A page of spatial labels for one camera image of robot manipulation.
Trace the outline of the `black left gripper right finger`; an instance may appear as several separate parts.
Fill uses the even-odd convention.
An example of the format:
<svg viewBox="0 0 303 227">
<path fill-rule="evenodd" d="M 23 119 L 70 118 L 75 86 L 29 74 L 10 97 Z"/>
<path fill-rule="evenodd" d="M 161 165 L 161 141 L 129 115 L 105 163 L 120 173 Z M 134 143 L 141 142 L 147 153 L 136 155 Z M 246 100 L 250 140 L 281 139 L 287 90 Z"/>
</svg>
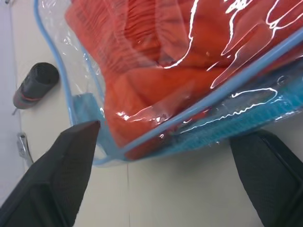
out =
<svg viewBox="0 0 303 227">
<path fill-rule="evenodd" d="M 265 130 L 230 138 L 243 187 L 264 227 L 303 227 L 303 162 Z"/>
</svg>

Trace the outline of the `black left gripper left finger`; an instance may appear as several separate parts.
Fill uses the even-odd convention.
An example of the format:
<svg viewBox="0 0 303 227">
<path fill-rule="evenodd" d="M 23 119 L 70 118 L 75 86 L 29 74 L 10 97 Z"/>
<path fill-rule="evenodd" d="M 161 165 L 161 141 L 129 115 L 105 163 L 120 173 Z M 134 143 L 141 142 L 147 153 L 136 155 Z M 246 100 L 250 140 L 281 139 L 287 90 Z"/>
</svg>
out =
<svg viewBox="0 0 303 227">
<path fill-rule="evenodd" d="M 0 227 L 73 227 L 91 175 L 99 121 L 63 131 L 0 207 Z"/>
</svg>

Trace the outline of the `dark grey cylinder red band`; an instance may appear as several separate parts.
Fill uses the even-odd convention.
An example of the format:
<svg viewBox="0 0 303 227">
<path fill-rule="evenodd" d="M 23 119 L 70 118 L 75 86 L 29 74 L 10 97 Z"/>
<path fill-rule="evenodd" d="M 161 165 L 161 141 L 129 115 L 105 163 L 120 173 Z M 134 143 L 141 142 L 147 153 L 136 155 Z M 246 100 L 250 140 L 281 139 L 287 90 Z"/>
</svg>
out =
<svg viewBox="0 0 303 227">
<path fill-rule="evenodd" d="M 59 78 L 59 71 L 52 64 L 35 64 L 15 92 L 13 105 L 20 110 L 32 108 L 58 84 Z"/>
</svg>

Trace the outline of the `silver metal bracket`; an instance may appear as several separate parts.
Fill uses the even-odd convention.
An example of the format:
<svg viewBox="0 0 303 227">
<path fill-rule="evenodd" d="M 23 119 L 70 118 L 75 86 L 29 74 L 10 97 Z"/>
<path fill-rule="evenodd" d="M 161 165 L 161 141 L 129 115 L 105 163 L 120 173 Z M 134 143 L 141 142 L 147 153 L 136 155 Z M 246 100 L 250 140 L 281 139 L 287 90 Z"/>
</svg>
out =
<svg viewBox="0 0 303 227">
<path fill-rule="evenodd" d="M 30 154 L 27 135 L 21 132 L 17 135 L 17 137 L 18 137 L 17 146 L 18 146 L 19 156 L 25 159 L 28 167 L 31 167 L 34 162 Z"/>
</svg>

